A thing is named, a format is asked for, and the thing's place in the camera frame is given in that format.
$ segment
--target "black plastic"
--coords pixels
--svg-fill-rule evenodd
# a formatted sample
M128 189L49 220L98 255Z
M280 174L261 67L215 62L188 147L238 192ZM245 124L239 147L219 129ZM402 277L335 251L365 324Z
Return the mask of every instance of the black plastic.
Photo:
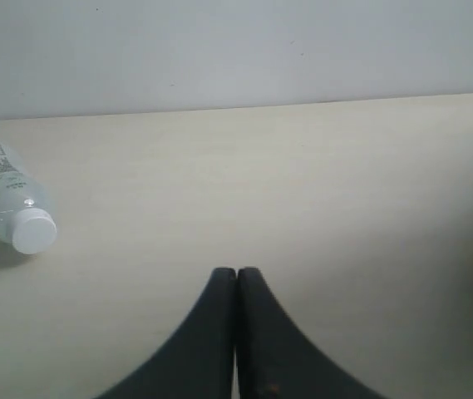
M238 278L237 364L243 399L382 399L298 330L260 271Z
M230 399L235 294L235 271L215 269L174 335L148 362L98 399Z

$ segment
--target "white table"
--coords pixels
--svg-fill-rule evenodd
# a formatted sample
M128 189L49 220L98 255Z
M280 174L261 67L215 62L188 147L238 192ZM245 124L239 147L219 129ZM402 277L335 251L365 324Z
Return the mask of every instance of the white table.
M473 95L0 121L60 239L0 245L0 399L89 399L217 266L391 399L473 397Z

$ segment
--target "clear plastic bottle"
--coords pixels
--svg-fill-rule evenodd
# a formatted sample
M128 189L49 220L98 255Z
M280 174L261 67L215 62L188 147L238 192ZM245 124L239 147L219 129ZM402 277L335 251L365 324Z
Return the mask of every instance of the clear plastic bottle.
M43 187L22 165L20 156L0 144L0 240L22 254L37 254L57 237Z

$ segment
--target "black curved object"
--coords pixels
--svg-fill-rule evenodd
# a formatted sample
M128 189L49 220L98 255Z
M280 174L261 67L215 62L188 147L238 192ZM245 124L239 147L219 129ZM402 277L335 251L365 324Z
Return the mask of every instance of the black curved object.
M230 399L236 273L217 268L159 351L98 399Z
M382 399L298 330L260 271L238 274L236 355L243 399Z

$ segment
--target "white bottle cap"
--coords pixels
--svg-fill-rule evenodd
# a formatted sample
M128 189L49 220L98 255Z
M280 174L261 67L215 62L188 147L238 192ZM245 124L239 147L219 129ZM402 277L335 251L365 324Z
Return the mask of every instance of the white bottle cap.
M57 238L57 226L51 215L39 208L27 208L14 214L9 229L12 246L27 255L44 251Z

